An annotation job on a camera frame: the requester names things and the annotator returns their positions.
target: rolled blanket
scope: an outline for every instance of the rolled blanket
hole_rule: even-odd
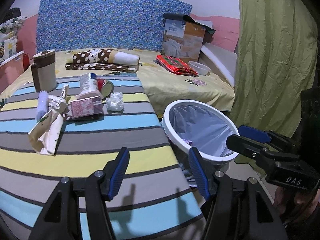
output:
[[[139,64],[140,57],[114,49],[92,49],[73,55],[73,64],[112,63],[124,66]]]
[[[90,49],[73,55],[66,69],[98,69],[135,72],[140,57],[115,49]]]
[[[96,69],[96,70],[109,70],[109,71],[123,71],[134,73],[137,71],[138,66],[123,66],[116,64],[106,64],[106,63],[89,63],[89,64],[72,64],[66,63],[66,70],[70,69]]]

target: blue patterned headboard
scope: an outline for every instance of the blue patterned headboard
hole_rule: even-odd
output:
[[[179,0],[41,0],[37,51],[89,47],[160,51],[165,12],[189,14]]]

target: black bag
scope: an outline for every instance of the black bag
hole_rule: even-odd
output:
[[[19,17],[21,16],[21,11],[19,8],[11,8],[9,10],[9,12],[7,12],[7,14],[4,16],[3,20],[1,21],[0,24],[10,20],[10,19],[13,19],[15,17]]]

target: red plaid cloth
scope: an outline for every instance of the red plaid cloth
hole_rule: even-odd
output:
[[[175,57],[168,57],[158,55],[156,60],[167,70],[177,75],[191,75],[198,76],[198,73],[188,66],[187,63],[184,63],[182,60]]]

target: brown polka dot fabric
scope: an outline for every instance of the brown polka dot fabric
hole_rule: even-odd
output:
[[[132,72],[132,68],[116,64],[89,63],[89,64],[66,64],[66,69],[97,69],[97,70],[117,70],[123,72]]]
[[[110,53],[114,49],[91,49],[73,55],[73,64],[109,63]]]
[[[135,68],[109,63],[110,53],[114,49],[90,49],[73,55],[72,63],[66,63],[66,69],[96,69],[123,72],[135,72]]]

